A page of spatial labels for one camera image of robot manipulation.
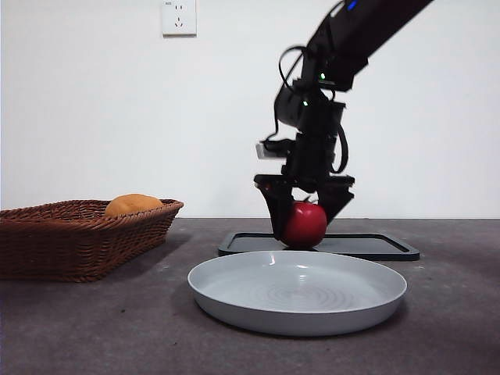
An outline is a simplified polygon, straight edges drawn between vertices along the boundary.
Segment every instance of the tray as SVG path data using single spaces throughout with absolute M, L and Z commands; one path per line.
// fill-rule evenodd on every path
M 231 233 L 219 246 L 219 255 L 290 250 L 270 233 Z M 350 255 L 367 260 L 418 260 L 420 251 L 397 238 L 385 234 L 325 234 L 323 241 L 312 248 L 315 252 Z

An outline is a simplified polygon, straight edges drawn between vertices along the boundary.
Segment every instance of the cable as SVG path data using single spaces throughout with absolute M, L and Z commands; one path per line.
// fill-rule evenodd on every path
M 288 79 L 284 76 L 283 70 L 281 69 L 281 60 L 283 60 L 283 57 L 285 57 L 289 52 L 297 51 L 297 50 L 299 50 L 301 52 L 300 56 L 303 56 L 304 52 L 307 52 L 307 48 L 304 47 L 303 45 L 294 45 L 290 48 L 285 49 L 284 52 L 280 56 L 280 60 L 278 61 L 278 70 L 280 71 L 280 75 L 281 75 L 281 79 L 283 80 L 283 84 L 287 87 L 287 89 L 290 90 L 291 92 L 293 92 L 295 95 L 300 95 L 292 86 L 290 86 L 290 84 L 288 84 Z M 288 71 L 288 74 L 287 74 L 288 76 L 290 76 L 292 69 L 293 68 L 290 68 L 290 70 Z
M 340 0 L 337 4 L 335 4 L 333 6 L 332 9 L 330 9 L 330 11 L 325 15 L 325 17 L 323 18 L 323 21 L 330 16 L 330 14 L 332 12 L 335 11 L 335 9 L 337 9 L 340 5 L 342 4 L 345 4 L 345 0 Z M 294 63 L 291 65 L 290 69 L 288 70 L 287 72 L 287 75 L 283 75 L 283 70 L 281 69 L 281 60 L 283 59 L 283 57 L 285 57 L 285 55 L 291 51 L 294 51 L 294 50 L 300 50 L 301 53 L 299 56 L 297 56 L 297 59 L 295 59 Z M 288 79 L 290 78 L 290 75 L 291 73 L 293 72 L 293 70 L 295 69 L 295 67 L 297 66 L 298 62 L 300 61 L 300 59 L 304 56 L 304 51 L 307 51 L 307 47 L 304 47 L 304 46 L 301 46 L 301 45 L 296 45 L 296 46 L 293 46 L 293 47 L 290 47 L 288 48 L 287 50 L 285 50 L 281 56 L 280 56 L 280 59 L 279 59 L 279 62 L 278 62 L 278 70 L 280 71 L 280 75 L 281 75 L 281 79 L 283 80 L 283 83 L 282 85 L 280 86 L 280 90 L 278 91 L 278 93 L 283 89 L 283 87 L 287 87 L 289 90 L 291 90 L 293 93 L 297 94 L 298 95 L 298 92 L 296 90 L 294 90 L 289 84 L 288 84 Z M 274 102 L 274 107 L 273 107 L 273 111 L 274 111 L 274 132 L 272 134 L 269 134 L 266 139 L 264 140 L 264 148 L 267 149 L 266 147 L 266 142 L 271 139 L 272 137 L 274 137 L 275 135 L 278 134 L 278 132 L 280 131 L 280 124 L 279 124 L 279 121 L 278 121 L 278 117 L 277 117 L 277 108 L 276 108 L 276 101 Z
M 337 170 L 335 170 L 334 166 L 332 166 L 331 169 L 334 173 L 342 173 L 342 171 L 344 171 L 345 167 L 347 166 L 347 161 L 349 160 L 349 147 L 347 144 L 347 139 L 345 137 L 344 128 L 342 127 L 341 123 L 337 123 L 337 132 L 342 147 L 341 164 L 340 166 L 338 166 Z

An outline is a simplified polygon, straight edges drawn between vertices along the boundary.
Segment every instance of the red apple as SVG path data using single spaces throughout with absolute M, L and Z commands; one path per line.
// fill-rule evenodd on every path
M 294 202 L 281 241 L 291 248 L 312 248 L 327 231 L 327 214 L 320 205 Z

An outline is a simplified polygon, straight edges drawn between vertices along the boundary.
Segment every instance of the plate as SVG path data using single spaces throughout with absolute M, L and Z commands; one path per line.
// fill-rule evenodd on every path
M 326 252 L 246 252 L 199 264 L 187 281 L 199 306 L 225 323 L 267 334 L 363 330 L 398 308 L 406 280 L 378 263 Z

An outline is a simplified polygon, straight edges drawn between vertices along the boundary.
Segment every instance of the wall socket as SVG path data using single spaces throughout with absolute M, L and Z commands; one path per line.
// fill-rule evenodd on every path
M 196 0 L 162 1 L 163 37 L 196 35 Z

